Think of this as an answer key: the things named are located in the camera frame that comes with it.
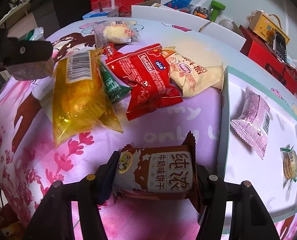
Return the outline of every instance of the green dumbbell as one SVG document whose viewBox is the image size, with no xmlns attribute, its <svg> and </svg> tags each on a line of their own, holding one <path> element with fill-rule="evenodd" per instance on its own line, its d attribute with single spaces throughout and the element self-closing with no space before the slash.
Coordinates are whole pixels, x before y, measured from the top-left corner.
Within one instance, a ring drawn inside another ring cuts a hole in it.
<svg viewBox="0 0 297 240">
<path fill-rule="evenodd" d="M 214 0 L 210 3 L 210 5 L 213 8 L 212 13 L 210 15 L 210 20 L 212 22 L 215 22 L 216 17 L 218 16 L 219 12 L 221 10 L 224 11 L 226 6 L 224 4 L 222 4 L 222 3 L 214 1 Z"/>
</svg>

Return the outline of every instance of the cow logo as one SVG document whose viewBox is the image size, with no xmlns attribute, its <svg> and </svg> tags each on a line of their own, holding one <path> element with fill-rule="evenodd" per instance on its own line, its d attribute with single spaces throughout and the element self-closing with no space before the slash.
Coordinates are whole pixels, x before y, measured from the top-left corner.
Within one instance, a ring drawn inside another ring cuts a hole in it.
<svg viewBox="0 0 297 240">
<path fill-rule="evenodd" d="M 120 161 L 118 162 L 117 170 L 120 174 L 128 171 L 132 164 L 132 154 L 130 152 L 121 153 Z"/>
<path fill-rule="evenodd" d="M 178 67 L 185 73 L 190 74 L 192 72 L 191 68 L 183 62 L 179 63 Z"/>
<path fill-rule="evenodd" d="M 156 60 L 155 61 L 155 65 L 160 69 L 160 70 L 164 70 L 166 67 L 163 65 L 162 62 Z"/>
</svg>

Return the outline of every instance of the blue bottle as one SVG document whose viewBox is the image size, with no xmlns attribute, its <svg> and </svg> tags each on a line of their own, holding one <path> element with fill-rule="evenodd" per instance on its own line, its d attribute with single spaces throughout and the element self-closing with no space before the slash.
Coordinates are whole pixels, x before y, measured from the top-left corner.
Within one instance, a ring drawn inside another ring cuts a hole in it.
<svg viewBox="0 0 297 240">
<path fill-rule="evenodd" d="M 164 5 L 177 10 L 177 9 L 182 9 L 182 8 L 187 7 L 191 1 L 193 1 L 193 0 L 171 0 L 167 3 L 165 3 Z"/>
</svg>

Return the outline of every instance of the red oval logo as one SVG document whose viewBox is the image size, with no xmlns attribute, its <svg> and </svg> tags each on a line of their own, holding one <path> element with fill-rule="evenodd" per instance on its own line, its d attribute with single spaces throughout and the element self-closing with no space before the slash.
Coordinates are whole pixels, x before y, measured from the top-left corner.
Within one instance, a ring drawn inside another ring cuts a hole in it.
<svg viewBox="0 0 297 240">
<path fill-rule="evenodd" d="M 190 74 L 192 72 L 191 68 L 185 63 L 179 63 L 178 66 L 181 70 L 183 70 L 184 72 L 186 72 L 188 74 Z"/>
</svg>

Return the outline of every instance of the blue oval logo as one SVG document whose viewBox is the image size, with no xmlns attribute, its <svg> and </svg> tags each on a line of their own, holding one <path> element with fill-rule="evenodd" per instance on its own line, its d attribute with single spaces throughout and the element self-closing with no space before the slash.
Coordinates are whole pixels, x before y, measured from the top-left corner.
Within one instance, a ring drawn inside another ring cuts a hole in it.
<svg viewBox="0 0 297 240">
<path fill-rule="evenodd" d="M 166 67 L 164 67 L 164 65 L 162 64 L 162 62 L 156 60 L 155 61 L 155 65 L 160 69 L 160 70 L 164 70 Z"/>
</svg>

